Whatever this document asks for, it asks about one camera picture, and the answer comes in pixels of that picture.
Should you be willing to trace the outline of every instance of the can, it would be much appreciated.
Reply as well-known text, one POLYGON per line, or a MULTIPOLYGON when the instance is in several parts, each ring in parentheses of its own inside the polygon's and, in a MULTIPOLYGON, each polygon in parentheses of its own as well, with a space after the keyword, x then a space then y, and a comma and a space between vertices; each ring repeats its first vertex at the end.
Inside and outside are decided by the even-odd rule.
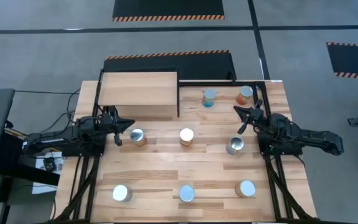
POLYGON ((214 105, 215 98, 215 90, 204 90, 203 105, 205 107, 211 107, 212 105, 214 105))
POLYGON ((244 141, 240 137, 233 137, 230 139, 229 144, 226 146, 227 153, 236 155, 244 148, 244 141))
POLYGON ((191 146, 193 143, 194 132, 190 128, 185 128, 180 131, 180 144, 182 146, 191 146))
POLYGON ((147 143, 147 139, 144 136, 144 132, 141 129, 134 129, 131 132, 131 139, 136 146, 144 146, 147 143))
POLYGON ((132 189, 124 185, 117 185, 112 190, 112 198, 118 202, 128 202, 132 198, 132 189))
POLYGON ((237 103, 240 105, 247 104, 248 100, 252 97, 254 91, 252 90, 251 86, 243 86, 240 89, 240 93, 237 96, 237 103))
POLYGON ((182 202, 191 202, 195 197, 194 188, 189 185, 183 185, 180 188, 179 197, 182 202))
POLYGON ((256 193, 255 185, 250 180, 244 180, 238 183, 234 190, 240 198, 252 197, 256 193))

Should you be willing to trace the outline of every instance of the wooden box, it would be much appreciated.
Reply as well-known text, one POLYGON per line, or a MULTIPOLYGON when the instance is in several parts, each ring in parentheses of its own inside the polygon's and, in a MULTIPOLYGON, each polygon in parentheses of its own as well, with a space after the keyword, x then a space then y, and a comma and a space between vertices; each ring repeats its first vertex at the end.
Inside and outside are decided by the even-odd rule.
POLYGON ((178 116, 177 72, 113 72, 103 74, 100 106, 116 106, 119 116, 135 120, 178 116))

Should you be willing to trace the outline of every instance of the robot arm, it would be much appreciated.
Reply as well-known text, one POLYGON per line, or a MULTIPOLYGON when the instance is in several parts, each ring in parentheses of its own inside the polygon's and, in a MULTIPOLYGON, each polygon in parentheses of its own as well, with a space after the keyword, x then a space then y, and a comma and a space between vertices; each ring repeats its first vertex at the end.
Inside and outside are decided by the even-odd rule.
POLYGON ((264 117, 264 111, 260 109, 262 100, 259 100, 255 108, 241 108, 234 106, 240 116, 243 125, 238 130, 242 134, 248 124, 254 127, 258 138, 264 140, 270 146, 271 151, 286 155, 300 155, 305 146, 318 147, 324 152, 338 156, 344 152, 342 138, 330 131, 311 131, 301 129, 282 114, 272 114, 264 117))
POLYGON ((30 134, 24 139, 23 150, 25 154, 34 154, 53 147, 62 156, 101 156, 107 135, 114 133, 114 142, 121 146, 119 134, 134 123, 132 119, 120 118, 116 107, 110 106, 97 118, 82 117, 61 131, 30 134))

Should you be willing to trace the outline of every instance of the can lid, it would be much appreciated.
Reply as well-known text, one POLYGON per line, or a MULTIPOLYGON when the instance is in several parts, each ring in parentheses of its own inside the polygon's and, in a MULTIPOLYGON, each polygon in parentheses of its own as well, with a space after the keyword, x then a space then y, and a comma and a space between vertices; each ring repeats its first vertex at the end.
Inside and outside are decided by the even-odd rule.
POLYGON ((190 128, 185 128, 180 131, 180 139, 183 141, 191 141, 194 137, 194 132, 190 128))
POLYGON ((230 139, 230 146, 234 150, 241 150, 244 147, 244 141, 239 137, 233 137, 230 139))
POLYGON ((249 180, 245 180, 240 184, 241 193, 245 196, 253 196, 256 192, 255 185, 249 180))
POLYGON ((144 137, 144 133, 141 129, 134 129, 132 132, 131 132, 131 139, 133 141, 141 141, 144 137))
POLYGON ((216 91, 215 90, 204 90, 204 97, 210 100, 215 99, 216 91))
POLYGON ((180 188, 179 197, 184 202, 190 202, 195 197, 195 191, 189 185, 184 185, 180 188))
POLYGON ((117 185, 114 190, 112 190, 112 198, 119 202, 123 201, 128 195, 128 188, 124 185, 117 185))
POLYGON ((254 91, 252 90, 251 86, 243 86, 240 89, 240 93, 243 96, 250 97, 254 94, 254 91))

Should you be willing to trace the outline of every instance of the wooden surface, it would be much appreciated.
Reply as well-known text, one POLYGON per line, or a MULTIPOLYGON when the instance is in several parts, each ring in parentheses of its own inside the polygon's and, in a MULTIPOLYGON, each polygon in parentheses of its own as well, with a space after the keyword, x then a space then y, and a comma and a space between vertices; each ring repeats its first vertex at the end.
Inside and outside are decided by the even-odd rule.
MULTIPOLYGON (((272 112, 291 118, 283 83, 266 81, 266 84, 272 112)), ((96 82, 83 82, 77 117, 91 113, 95 88, 96 82)), ((122 147, 114 144, 113 135, 108 136, 100 160, 92 222, 274 221, 266 169, 252 128, 247 128, 242 135, 246 143, 243 153, 232 156, 224 148, 241 126, 232 108, 236 105, 239 87, 210 88, 218 94, 211 108, 201 104, 206 88, 183 87, 180 88, 180 118, 139 119, 121 135, 122 147), (145 131, 148 145, 137 147, 130 142, 129 133, 134 128, 145 131), (191 128, 195 133, 189 148, 179 144, 182 128, 191 128), (234 191, 235 185, 245 179, 256 186, 256 195, 252 198, 238 198, 234 191), (130 202, 112 199, 112 189, 117 184, 133 189, 130 202), (193 202, 183 203, 178 198, 183 184, 195 188, 193 202)), ((302 163, 291 156, 282 158, 290 192, 306 212, 315 216, 302 163)), ((56 195, 57 214, 68 204, 76 160, 65 160, 56 195)), ((277 191, 283 215, 285 210, 277 191)), ((83 197, 80 217, 85 213, 87 196, 83 197)))
POLYGON ((112 72, 103 75, 99 105, 177 105, 176 72, 112 72))

